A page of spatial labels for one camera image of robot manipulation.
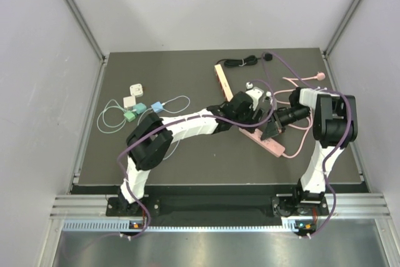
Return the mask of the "pink power strip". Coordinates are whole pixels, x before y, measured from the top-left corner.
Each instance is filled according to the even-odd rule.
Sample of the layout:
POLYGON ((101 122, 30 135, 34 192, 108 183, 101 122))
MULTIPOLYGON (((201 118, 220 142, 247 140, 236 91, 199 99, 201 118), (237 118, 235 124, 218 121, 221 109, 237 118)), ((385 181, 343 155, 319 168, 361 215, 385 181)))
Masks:
POLYGON ((259 129, 255 129, 253 133, 241 128, 239 131, 277 158, 281 157, 285 151, 285 147, 272 138, 262 140, 262 132, 259 129))

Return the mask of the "beige wooden power strip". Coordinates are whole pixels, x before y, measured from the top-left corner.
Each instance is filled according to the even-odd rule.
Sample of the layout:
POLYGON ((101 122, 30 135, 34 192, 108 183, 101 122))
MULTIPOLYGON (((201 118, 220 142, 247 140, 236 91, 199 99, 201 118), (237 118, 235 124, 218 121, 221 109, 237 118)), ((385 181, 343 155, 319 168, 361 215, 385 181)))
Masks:
POLYGON ((221 87, 222 93, 226 101, 230 101, 233 98, 231 88, 229 86, 228 80, 224 73, 223 67, 220 64, 214 66, 214 72, 216 73, 217 80, 221 87))

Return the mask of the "blue plug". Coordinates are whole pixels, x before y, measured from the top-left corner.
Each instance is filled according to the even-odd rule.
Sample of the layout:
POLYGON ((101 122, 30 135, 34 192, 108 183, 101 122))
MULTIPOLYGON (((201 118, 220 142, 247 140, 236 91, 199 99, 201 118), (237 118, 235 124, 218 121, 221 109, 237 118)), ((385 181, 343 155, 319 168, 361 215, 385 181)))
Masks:
POLYGON ((155 113, 160 113, 164 109, 164 105, 160 101, 157 101, 151 105, 151 108, 155 113))

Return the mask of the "white square plug adapter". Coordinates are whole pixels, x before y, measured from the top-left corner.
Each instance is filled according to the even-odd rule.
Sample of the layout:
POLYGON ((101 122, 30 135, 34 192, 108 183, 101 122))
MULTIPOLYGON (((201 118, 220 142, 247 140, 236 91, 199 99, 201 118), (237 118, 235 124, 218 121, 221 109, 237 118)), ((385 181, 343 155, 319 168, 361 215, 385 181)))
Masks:
POLYGON ((144 88, 142 86, 142 84, 138 83, 138 84, 133 84, 129 87, 129 92, 131 94, 131 96, 134 97, 141 97, 144 94, 144 88))

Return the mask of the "white cube charger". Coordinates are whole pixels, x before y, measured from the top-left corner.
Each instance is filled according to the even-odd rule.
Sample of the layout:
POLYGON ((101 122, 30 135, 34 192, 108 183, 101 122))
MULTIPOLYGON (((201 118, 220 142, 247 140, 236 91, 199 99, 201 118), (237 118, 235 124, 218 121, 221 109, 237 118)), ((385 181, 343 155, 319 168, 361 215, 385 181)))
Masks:
POLYGON ((123 98, 123 108, 125 110, 131 110, 136 105, 135 96, 126 96, 123 98))

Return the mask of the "teal plug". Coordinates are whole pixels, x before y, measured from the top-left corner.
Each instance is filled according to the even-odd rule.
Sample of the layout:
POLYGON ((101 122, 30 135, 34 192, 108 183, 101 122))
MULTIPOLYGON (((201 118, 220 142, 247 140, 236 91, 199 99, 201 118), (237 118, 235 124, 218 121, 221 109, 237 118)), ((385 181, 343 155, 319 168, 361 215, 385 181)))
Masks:
POLYGON ((147 110, 147 106, 144 103, 137 103, 133 106, 132 110, 136 114, 142 114, 143 112, 145 112, 145 110, 147 110))

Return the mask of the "green plug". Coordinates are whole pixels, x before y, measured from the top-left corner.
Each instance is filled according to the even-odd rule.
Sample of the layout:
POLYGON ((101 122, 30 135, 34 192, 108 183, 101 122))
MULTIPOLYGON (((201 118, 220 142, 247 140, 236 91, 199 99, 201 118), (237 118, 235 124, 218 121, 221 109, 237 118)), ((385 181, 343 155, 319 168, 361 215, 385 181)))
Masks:
POLYGON ((135 119, 136 119, 136 113, 134 112, 134 111, 126 111, 124 114, 123 114, 123 116, 124 116, 124 119, 127 121, 127 122, 132 122, 132 121, 134 121, 135 119))

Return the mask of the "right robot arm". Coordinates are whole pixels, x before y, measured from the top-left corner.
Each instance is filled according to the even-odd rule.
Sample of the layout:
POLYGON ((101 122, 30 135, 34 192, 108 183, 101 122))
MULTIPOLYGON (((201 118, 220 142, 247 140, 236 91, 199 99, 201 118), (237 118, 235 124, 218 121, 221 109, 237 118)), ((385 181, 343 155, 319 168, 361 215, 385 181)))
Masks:
POLYGON ((280 217, 312 213, 323 207, 328 177, 338 156, 357 137, 358 122, 354 96, 310 88, 296 88, 289 96, 290 107, 272 112, 261 140, 283 133, 286 126, 313 115, 315 147, 307 170, 297 182, 292 196, 273 199, 274 213, 280 217))

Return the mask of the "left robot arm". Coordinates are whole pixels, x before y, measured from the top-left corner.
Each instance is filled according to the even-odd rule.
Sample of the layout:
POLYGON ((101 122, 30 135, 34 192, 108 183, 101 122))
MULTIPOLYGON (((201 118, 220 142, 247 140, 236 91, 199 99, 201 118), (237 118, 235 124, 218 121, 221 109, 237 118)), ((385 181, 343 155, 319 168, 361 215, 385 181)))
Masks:
POLYGON ((127 137, 127 148, 117 157, 124 171, 118 192, 119 207, 133 215, 142 208, 144 188, 150 171, 164 159, 170 145, 200 135, 225 132, 236 126, 250 133, 271 119, 272 112, 258 107, 258 100, 239 92, 230 101, 208 106, 198 112, 176 117, 148 114, 127 137))

